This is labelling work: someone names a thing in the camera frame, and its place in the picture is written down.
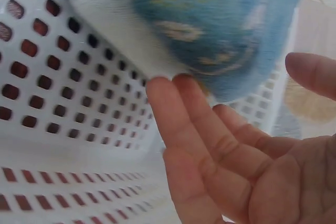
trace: fabric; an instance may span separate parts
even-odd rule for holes
[[[180,62],[220,102],[253,92],[284,47],[298,0],[132,0]]]

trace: palm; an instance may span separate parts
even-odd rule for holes
[[[287,57],[298,83],[336,99],[336,62]],[[183,224],[336,223],[336,139],[270,137],[230,107],[210,108],[188,76],[148,83],[165,141],[170,192]]]

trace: finger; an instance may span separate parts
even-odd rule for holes
[[[212,158],[224,168],[252,183],[271,164],[271,158],[251,146],[240,144],[208,105],[197,82],[182,75],[173,79],[190,120]]]
[[[294,138],[269,136],[247,123],[244,117],[229,106],[220,104],[213,107],[213,111],[239,142],[257,148],[271,158],[285,155],[297,143]]]
[[[190,155],[178,148],[168,148],[163,157],[169,190],[182,224],[224,224]]]
[[[190,121],[176,86],[165,78],[147,84],[148,100],[167,148],[178,147],[194,159],[209,195],[230,219],[246,223],[250,183],[241,176],[219,169]]]
[[[327,57],[291,53],[286,57],[289,75],[319,95],[336,100],[336,61]]]

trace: laundry basket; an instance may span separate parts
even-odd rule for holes
[[[68,0],[0,10],[0,223],[180,223],[145,76]],[[230,105],[269,132],[285,82]]]

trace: skin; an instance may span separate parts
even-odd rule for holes
[[[336,61],[289,54],[303,87],[336,100]],[[211,108],[195,80],[155,78],[147,94],[166,144],[172,200],[182,224],[336,223],[336,136],[271,137],[230,107]]]

